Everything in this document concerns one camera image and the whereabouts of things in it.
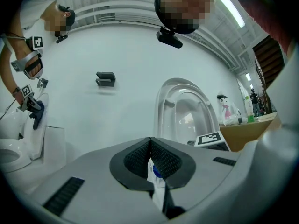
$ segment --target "white toilet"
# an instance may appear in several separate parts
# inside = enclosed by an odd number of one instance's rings
[[[1,171],[10,185],[26,192],[66,165],[64,129],[47,126],[48,94],[42,94],[37,100],[44,104],[43,117],[38,128],[33,130],[34,119],[28,114],[23,139],[17,140],[23,114],[21,111],[6,114],[0,122]]]
[[[188,144],[220,131],[211,102],[194,83],[172,78],[161,87],[155,110],[154,136]]]

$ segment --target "white cloth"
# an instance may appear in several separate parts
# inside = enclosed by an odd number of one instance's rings
[[[24,0],[21,4],[20,22],[22,29],[29,29],[38,21],[45,9],[56,0]]]

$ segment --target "ceiling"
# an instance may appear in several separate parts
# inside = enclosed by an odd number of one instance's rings
[[[245,21],[243,28],[238,26],[223,3],[216,0],[216,8],[206,23],[184,36],[214,52],[232,72],[242,75],[255,65],[252,47],[268,34],[236,0],[231,1]],[[156,28],[162,25],[154,10],[154,0],[58,0],[58,3],[70,6],[76,12],[72,31],[114,23]]]

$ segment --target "fluorescent light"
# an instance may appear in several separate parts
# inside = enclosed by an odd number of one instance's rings
[[[239,14],[237,8],[235,8],[235,6],[233,5],[233,3],[230,0],[220,0],[220,1],[223,2],[223,4],[228,8],[230,13],[234,16],[234,18],[237,21],[237,23],[239,24],[240,28],[244,27],[245,22],[244,22],[243,18],[241,17],[241,15]]]
[[[246,78],[248,79],[248,81],[251,81],[251,77],[250,77],[249,73],[246,73],[245,75],[246,75]]]

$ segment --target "bottle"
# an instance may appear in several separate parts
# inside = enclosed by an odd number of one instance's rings
[[[253,107],[252,107],[252,102],[249,99],[249,96],[245,97],[245,108],[246,108],[246,113],[247,113],[247,117],[248,117],[247,123],[254,122]]]

